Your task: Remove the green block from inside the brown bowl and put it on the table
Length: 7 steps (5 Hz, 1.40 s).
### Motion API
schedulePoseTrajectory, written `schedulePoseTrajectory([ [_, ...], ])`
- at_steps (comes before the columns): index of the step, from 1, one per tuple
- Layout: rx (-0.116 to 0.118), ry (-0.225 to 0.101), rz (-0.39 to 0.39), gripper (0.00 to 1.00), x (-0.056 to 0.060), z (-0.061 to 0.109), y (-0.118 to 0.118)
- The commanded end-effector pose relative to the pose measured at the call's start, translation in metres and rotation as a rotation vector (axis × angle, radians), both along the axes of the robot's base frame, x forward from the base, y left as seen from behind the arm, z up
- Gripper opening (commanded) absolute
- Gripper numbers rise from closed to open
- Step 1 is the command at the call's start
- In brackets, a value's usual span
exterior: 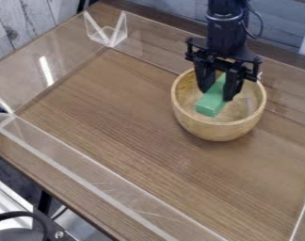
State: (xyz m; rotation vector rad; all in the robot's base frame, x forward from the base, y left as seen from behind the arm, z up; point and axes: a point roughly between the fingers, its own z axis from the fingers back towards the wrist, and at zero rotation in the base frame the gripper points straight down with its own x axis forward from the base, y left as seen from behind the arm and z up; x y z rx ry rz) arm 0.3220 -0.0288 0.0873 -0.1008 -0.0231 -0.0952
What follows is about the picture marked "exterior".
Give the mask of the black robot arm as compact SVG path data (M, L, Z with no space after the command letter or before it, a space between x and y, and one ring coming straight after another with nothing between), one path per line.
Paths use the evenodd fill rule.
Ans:
M207 93L215 84L215 73L226 74L223 101L230 102L241 92L245 80L259 79L261 56L247 46L250 13L259 14L250 0L207 1L207 36L186 39L185 59L193 62L198 88Z

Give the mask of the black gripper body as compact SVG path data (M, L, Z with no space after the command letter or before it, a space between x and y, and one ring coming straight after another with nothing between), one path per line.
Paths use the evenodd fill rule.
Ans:
M207 36L190 37L185 41L185 59L193 64L195 59L202 59L215 72L239 69L243 78L255 82L262 59L246 45L249 14L238 13L231 17L209 14L207 20Z

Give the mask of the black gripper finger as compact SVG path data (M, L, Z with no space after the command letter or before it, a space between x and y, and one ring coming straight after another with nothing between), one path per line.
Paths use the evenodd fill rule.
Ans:
M202 59L194 60L194 70L199 90L206 93L215 83L215 70L213 65Z
M243 87L243 73L239 69L229 69L226 72L226 83L223 85L223 100L230 102Z

